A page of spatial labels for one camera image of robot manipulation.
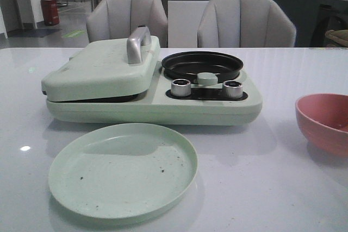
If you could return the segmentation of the dark grey counter cabinet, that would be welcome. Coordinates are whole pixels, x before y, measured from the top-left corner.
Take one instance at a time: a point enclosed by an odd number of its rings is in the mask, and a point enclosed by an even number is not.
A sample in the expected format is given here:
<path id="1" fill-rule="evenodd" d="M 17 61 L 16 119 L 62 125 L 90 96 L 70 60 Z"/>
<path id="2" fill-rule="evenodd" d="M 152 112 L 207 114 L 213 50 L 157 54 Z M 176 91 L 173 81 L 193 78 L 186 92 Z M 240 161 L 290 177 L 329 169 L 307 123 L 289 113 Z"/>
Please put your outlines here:
<path id="1" fill-rule="evenodd" d="M 347 29 L 347 0 L 274 0 L 297 29 L 296 47 L 323 47 L 328 30 Z"/>

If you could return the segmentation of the black round frying pan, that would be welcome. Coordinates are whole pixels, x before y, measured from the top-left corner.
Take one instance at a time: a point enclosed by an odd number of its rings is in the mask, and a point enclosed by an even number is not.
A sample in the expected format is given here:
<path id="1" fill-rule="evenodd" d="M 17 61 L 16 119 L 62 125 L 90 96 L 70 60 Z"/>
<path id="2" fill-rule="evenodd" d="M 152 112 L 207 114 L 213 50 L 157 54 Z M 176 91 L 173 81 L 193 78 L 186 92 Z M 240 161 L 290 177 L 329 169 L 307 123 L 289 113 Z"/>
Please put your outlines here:
<path id="1" fill-rule="evenodd" d="M 230 54 L 212 51 L 187 51 L 171 54 L 161 62 L 164 73 L 171 79 L 188 79 L 197 83 L 197 74 L 213 73 L 217 82 L 233 80 L 243 68 L 243 62 Z"/>

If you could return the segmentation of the green sandwich maker lid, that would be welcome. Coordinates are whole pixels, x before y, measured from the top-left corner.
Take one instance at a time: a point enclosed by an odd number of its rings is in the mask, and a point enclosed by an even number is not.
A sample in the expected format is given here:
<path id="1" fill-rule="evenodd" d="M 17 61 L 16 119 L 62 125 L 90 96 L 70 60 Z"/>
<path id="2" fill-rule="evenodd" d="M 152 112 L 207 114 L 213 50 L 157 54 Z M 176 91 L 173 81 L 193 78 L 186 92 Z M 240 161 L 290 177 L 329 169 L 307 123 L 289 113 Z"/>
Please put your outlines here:
<path id="1" fill-rule="evenodd" d="M 147 27 L 129 38 L 95 41 L 45 76 L 41 90 L 51 102 L 138 95 L 150 88 L 159 51 L 159 39 Z"/>

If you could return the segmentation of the silver control knob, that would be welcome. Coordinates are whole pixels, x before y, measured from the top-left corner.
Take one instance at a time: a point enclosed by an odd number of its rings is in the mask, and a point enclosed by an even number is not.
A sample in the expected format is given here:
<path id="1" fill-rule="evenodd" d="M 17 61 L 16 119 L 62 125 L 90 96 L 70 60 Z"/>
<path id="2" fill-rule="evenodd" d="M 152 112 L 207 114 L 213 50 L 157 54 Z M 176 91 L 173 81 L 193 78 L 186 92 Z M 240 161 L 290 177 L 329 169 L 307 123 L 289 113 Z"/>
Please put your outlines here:
<path id="1" fill-rule="evenodd" d="M 171 82 L 170 93 L 176 97 L 187 97 L 191 95 L 191 81 L 187 79 L 174 79 Z"/>
<path id="2" fill-rule="evenodd" d="M 227 80 L 222 83 L 222 95 L 225 98 L 239 99 L 243 96 L 243 85 L 238 81 Z"/>

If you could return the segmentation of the white refrigerator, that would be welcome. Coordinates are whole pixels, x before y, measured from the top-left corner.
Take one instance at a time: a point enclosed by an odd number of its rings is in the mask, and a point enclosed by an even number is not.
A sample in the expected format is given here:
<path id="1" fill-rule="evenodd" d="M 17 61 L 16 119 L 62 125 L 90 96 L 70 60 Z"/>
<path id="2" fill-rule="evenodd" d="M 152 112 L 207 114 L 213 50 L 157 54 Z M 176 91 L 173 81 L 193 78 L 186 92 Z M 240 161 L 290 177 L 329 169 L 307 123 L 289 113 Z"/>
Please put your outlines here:
<path id="1" fill-rule="evenodd" d="M 197 47 L 197 31 L 210 0 L 168 0 L 168 47 Z"/>

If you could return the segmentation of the right silver control knob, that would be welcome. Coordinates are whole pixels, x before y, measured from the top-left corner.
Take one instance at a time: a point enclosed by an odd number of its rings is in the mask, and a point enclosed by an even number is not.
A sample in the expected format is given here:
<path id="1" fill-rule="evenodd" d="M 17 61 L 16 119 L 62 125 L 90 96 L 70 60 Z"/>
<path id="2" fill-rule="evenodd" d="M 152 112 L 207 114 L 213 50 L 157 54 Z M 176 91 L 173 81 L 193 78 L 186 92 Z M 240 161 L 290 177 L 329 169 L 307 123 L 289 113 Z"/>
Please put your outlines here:
<path id="1" fill-rule="evenodd" d="M 222 95 L 225 98 L 239 99 L 243 96 L 243 85 L 238 81 L 227 80 L 222 83 Z"/>

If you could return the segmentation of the pink bowl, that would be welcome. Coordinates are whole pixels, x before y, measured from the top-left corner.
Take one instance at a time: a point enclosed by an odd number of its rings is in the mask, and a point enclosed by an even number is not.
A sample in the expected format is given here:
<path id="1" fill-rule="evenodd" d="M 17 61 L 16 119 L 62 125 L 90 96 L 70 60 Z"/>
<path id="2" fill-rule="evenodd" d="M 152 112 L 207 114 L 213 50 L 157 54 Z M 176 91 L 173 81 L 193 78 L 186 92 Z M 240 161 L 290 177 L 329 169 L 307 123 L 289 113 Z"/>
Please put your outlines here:
<path id="1" fill-rule="evenodd" d="M 347 157 L 347 95 L 314 93 L 295 102 L 301 133 L 318 148 Z"/>

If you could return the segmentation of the green breakfast maker base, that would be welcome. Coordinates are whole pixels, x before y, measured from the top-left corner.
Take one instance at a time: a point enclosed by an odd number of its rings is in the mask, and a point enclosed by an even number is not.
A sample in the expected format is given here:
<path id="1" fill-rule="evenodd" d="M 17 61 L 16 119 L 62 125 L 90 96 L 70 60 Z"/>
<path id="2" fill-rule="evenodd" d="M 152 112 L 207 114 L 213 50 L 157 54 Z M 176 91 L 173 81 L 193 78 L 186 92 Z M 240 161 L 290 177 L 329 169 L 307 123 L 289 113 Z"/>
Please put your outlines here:
<path id="1" fill-rule="evenodd" d="M 243 86 L 238 99 L 221 97 L 222 87 L 193 88 L 193 99 L 170 97 L 169 81 L 156 65 L 150 89 L 128 102 L 53 102 L 50 113 L 58 120 L 82 123 L 153 123 L 206 126 L 239 126 L 254 121 L 262 109 L 262 96 L 246 72 L 237 81 Z M 217 100 L 206 100 L 217 95 Z"/>

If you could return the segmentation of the light green round plate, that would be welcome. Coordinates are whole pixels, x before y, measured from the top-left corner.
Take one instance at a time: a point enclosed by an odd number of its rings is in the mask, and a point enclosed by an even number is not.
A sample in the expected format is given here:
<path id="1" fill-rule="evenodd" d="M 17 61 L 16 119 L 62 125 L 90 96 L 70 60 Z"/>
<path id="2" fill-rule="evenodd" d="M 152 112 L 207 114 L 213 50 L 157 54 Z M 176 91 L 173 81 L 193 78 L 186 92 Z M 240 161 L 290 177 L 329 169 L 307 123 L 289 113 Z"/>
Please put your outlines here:
<path id="1" fill-rule="evenodd" d="M 133 223 L 176 205 L 195 179 L 192 143 L 167 127 L 147 123 L 108 126 L 68 144 L 48 175 L 65 208 L 102 220 Z"/>

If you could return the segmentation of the left silver control knob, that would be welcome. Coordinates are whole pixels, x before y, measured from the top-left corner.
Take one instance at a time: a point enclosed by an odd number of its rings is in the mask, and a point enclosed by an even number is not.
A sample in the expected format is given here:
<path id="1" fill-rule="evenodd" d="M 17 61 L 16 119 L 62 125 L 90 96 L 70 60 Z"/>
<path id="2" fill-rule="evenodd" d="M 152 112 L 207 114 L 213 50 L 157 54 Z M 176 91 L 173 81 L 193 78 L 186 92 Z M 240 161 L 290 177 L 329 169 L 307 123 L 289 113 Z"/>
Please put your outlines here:
<path id="1" fill-rule="evenodd" d="M 174 79 L 171 82 L 170 93 L 176 97 L 187 97 L 191 95 L 191 81 L 187 79 Z"/>

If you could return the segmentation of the red trash bin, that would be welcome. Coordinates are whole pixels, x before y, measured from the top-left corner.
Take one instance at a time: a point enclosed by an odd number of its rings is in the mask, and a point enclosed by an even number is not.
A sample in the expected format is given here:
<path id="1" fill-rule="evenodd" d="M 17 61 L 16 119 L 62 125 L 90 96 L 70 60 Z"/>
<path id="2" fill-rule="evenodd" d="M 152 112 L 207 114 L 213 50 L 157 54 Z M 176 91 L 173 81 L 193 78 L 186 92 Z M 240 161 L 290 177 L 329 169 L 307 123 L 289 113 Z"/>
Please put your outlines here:
<path id="1" fill-rule="evenodd" d="M 59 23 L 59 15 L 56 0 L 41 0 L 41 10 L 44 24 L 54 26 Z"/>

